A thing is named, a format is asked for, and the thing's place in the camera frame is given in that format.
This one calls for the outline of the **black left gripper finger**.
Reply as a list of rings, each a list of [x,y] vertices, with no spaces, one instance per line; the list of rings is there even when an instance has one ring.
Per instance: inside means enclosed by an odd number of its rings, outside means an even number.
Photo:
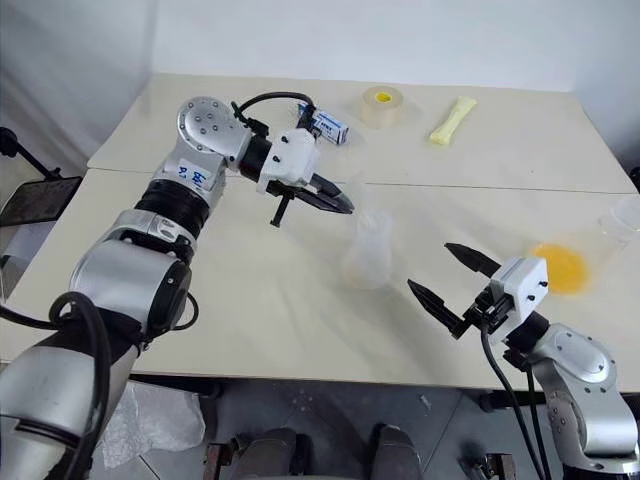
[[[318,194],[323,194],[328,197],[339,197],[343,194],[342,190],[336,184],[317,173],[312,175],[312,186]]]
[[[316,209],[337,214],[350,215],[355,210],[353,203],[343,192],[331,196],[321,192],[300,189],[298,191],[298,199]]]

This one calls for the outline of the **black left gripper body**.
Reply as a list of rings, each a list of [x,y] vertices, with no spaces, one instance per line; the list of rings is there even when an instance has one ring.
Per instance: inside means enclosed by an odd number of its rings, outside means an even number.
[[[270,221],[272,226],[280,226],[285,215],[286,209],[291,201],[299,199],[308,205],[318,207],[318,198],[310,190],[303,187],[289,186],[277,180],[268,183],[266,191],[274,197],[280,197],[280,203],[277,210]]]

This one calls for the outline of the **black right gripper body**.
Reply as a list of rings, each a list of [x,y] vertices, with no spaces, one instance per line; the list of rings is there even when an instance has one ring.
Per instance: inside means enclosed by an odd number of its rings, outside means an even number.
[[[511,295],[494,294],[490,287],[485,287],[465,311],[463,318],[478,329],[486,326],[489,331],[495,331],[507,320],[513,307]]]

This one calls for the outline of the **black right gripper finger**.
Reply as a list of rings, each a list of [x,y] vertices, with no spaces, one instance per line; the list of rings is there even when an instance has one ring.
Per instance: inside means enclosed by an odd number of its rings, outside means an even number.
[[[445,243],[444,247],[465,267],[484,276],[493,276],[501,267],[483,253],[458,243]]]
[[[444,325],[455,339],[459,339],[466,332],[468,325],[446,307],[442,298],[411,279],[407,280],[407,284],[423,309]]]

